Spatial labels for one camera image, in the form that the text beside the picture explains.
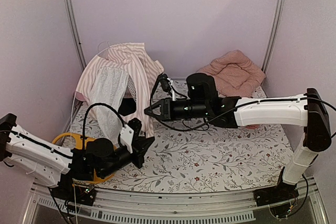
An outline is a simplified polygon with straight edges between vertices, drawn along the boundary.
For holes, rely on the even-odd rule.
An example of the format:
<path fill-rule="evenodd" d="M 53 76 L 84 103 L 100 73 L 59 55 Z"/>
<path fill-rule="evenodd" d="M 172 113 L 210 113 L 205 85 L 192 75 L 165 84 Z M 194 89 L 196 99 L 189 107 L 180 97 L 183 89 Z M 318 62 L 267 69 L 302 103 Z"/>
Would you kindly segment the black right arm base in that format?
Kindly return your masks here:
<path fill-rule="evenodd" d="M 282 168 L 275 186 L 253 191 L 254 200 L 258 207 L 294 199 L 299 196 L 297 184 L 292 185 L 284 182 L 284 170 L 285 167 Z"/>

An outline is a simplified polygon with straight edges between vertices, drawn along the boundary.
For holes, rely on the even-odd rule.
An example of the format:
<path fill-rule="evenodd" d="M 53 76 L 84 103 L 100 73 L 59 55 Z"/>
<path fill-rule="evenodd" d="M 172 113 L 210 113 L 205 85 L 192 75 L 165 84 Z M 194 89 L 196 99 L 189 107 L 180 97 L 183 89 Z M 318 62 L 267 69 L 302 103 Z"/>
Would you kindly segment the striped pet tent fabric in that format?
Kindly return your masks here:
<path fill-rule="evenodd" d="M 76 91 L 85 96 L 87 105 L 102 103 L 92 108 L 89 115 L 98 122 L 103 135 L 117 144 L 122 121 L 137 118 L 142 123 L 146 137 L 154 136 L 153 120 L 144 114 L 149 107 L 151 91 L 164 67 L 152 60 L 144 43 L 122 43 L 110 46 L 94 56 L 84 69 Z M 116 116 L 107 104 L 118 110 L 124 98 L 135 101 L 135 110 L 127 115 Z"/>

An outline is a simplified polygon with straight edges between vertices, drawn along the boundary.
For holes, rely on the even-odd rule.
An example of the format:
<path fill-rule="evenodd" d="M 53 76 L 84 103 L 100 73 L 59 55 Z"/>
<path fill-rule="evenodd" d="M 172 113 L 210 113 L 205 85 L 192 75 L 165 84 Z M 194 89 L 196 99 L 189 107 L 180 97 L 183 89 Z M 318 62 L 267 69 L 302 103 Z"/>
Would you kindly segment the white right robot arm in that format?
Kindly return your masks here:
<path fill-rule="evenodd" d="M 165 125 L 167 122 L 204 118 L 206 124 L 236 129 L 257 124 L 285 124 L 304 128 L 299 147 L 284 167 L 279 184 L 271 190 L 276 201 L 291 194 L 292 186 L 332 142 L 327 102 L 314 88 L 291 97 L 253 99 L 218 95 L 215 80 L 204 73 L 186 79 L 188 97 L 169 97 L 149 103 L 144 113 Z"/>

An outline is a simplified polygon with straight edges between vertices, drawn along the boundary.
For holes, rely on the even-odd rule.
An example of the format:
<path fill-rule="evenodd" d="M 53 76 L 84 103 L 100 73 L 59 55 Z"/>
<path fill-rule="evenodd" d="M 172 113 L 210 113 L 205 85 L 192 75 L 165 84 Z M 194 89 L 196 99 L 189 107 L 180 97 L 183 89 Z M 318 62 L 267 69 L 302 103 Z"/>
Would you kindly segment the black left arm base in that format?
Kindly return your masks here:
<path fill-rule="evenodd" d="M 94 187 L 84 187 L 74 183 L 72 179 L 61 180 L 58 185 L 51 188 L 51 194 L 58 199 L 67 202 L 78 203 L 85 206 L 93 206 L 97 191 Z"/>

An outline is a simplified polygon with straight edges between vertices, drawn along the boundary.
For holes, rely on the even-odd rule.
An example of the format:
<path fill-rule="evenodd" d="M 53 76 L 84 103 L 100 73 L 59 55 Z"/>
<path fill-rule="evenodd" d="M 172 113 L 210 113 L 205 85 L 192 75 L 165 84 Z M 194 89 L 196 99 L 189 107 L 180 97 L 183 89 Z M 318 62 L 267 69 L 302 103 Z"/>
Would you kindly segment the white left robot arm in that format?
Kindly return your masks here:
<path fill-rule="evenodd" d="M 73 137 L 74 148 L 47 142 L 25 131 L 16 123 L 16 115 L 1 118 L 1 161 L 22 168 L 43 185 L 55 188 L 67 200 L 78 195 L 78 188 L 64 177 L 91 184 L 103 183 L 121 168 L 133 164 L 142 168 L 145 154 L 154 137 L 140 135 L 141 121 L 132 119 L 119 133 L 119 147 L 106 138 Z"/>

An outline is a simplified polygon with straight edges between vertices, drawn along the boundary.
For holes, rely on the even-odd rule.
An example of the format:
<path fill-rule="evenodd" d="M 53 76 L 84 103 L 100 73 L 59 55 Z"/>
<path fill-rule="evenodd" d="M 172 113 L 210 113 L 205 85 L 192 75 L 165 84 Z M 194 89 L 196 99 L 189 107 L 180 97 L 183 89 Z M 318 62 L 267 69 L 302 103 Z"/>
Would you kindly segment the white flexible tent pole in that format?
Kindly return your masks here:
<path fill-rule="evenodd" d="M 78 57 L 79 57 L 79 63 L 81 65 L 82 70 L 85 69 L 86 67 L 86 60 L 83 54 L 83 50 L 82 50 L 82 46 L 81 46 L 81 42 L 78 42 L 77 45 L 77 53 L 78 53 Z M 74 108 L 75 108 L 75 101 L 76 101 L 76 95 L 73 95 L 73 100 L 72 100 L 72 105 L 71 105 L 71 114 L 70 114 L 70 127 L 69 127 L 69 132 L 70 132 L 70 139 L 75 139 L 75 135 L 72 132 L 72 124 L 73 124 L 73 116 L 74 116 Z M 75 204 L 75 224 L 78 224 L 78 212 L 77 212 L 77 199 L 76 199 L 76 189 L 74 187 L 73 189 L 73 195 L 74 195 L 74 204 Z"/>

